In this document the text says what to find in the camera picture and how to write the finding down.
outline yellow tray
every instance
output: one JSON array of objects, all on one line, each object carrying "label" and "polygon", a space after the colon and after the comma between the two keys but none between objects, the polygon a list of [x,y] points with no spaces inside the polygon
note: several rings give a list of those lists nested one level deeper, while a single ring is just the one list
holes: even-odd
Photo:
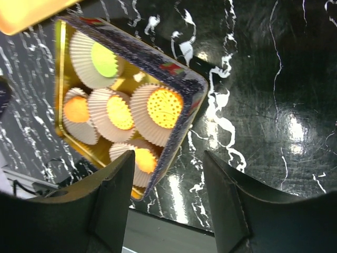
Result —
[{"label": "yellow tray", "polygon": [[0,31],[14,35],[80,0],[0,0]]}]

